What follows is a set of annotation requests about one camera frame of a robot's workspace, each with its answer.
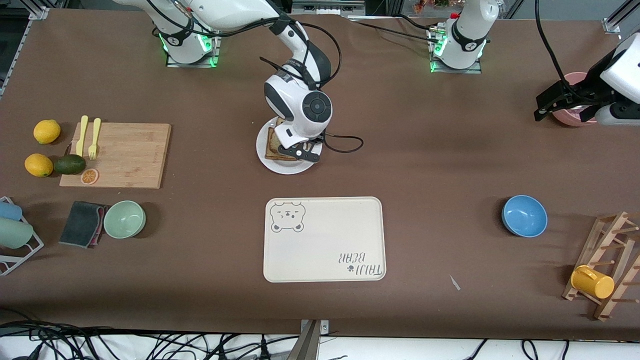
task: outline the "cup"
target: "cup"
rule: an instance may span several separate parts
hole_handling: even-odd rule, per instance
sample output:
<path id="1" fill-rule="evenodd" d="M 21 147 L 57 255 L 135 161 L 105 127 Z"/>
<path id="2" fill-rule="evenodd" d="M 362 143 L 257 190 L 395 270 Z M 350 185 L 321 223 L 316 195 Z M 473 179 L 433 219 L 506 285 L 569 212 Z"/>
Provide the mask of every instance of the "cup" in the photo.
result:
<path id="1" fill-rule="evenodd" d="M 0 218 L 0 245 L 17 249 L 29 242 L 33 236 L 33 226 L 7 218 Z"/>
<path id="2" fill-rule="evenodd" d="M 22 208 L 9 202 L 0 201 L 0 218 L 20 221 L 22 219 Z"/>
<path id="3" fill-rule="evenodd" d="M 604 299 L 613 293 L 615 284 L 610 276 L 587 265 L 580 265 L 571 274 L 571 286 L 598 299 Z"/>

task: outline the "pink bowl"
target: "pink bowl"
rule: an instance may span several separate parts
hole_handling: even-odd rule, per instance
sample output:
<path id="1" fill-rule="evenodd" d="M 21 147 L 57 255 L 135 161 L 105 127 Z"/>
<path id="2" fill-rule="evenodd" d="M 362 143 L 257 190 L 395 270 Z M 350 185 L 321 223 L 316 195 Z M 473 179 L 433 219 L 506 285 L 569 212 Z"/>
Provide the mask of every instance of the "pink bowl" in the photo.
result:
<path id="1" fill-rule="evenodd" d="M 571 74 L 567 74 L 564 77 L 571 85 L 575 85 L 587 76 L 586 72 L 572 72 Z M 554 116 L 558 121 L 562 122 L 565 125 L 582 127 L 587 125 L 597 124 L 597 121 L 591 119 L 587 122 L 580 121 L 580 113 L 583 109 L 580 110 L 558 110 L 553 112 Z"/>

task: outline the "yellow lemon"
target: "yellow lemon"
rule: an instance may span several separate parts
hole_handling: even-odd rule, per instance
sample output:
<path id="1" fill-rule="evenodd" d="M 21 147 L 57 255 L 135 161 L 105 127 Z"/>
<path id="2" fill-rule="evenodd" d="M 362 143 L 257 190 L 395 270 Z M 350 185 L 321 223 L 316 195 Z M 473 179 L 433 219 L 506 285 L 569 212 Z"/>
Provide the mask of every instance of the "yellow lemon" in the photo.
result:
<path id="1" fill-rule="evenodd" d="M 53 172 L 53 163 L 42 154 L 32 154 L 24 160 L 24 168 L 33 176 L 47 177 Z"/>
<path id="2" fill-rule="evenodd" d="M 60 125 L 55 120 L 43 120 L 33 128 L 33 137 L 39 143 L 52 143 L 60 136 Z"/>

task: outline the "toast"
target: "toast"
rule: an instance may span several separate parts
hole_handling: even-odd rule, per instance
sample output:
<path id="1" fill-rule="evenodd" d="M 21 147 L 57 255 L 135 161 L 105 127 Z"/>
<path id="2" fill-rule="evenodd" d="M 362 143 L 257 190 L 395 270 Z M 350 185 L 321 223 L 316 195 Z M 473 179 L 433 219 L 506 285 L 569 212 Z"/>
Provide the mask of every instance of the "toast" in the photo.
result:
<path id="1" fill-rule="evenodd" d="M 276 121 L 276 126 L 282 124 L 284 120 L 278 118 Z M 267 150 L 264 153 L 264 158 L 269 160 L 280 160 L 280 161 L 297 161 L 296 158 L 289 155 L 283 155 L 278 152 L 278 147 L 280 146 L 280 141 L 278 136 L 276 135 L 273 127 L 270 127 L 267 135 Z"/>

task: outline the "green bowl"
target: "green bowl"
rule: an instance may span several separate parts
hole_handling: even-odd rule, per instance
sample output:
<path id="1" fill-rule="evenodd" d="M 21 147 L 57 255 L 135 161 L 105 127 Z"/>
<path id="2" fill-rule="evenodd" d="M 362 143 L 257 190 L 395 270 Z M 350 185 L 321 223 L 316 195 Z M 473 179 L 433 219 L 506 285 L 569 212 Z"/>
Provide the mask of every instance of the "green bowl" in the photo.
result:
<path id="1" fill-rule="evenodd" d="M 136 236 L 147 222 L 147 216 L 136 202 L 124 200 L 112 206 L 104 217 L 104 230 L 114 239 Z"/>

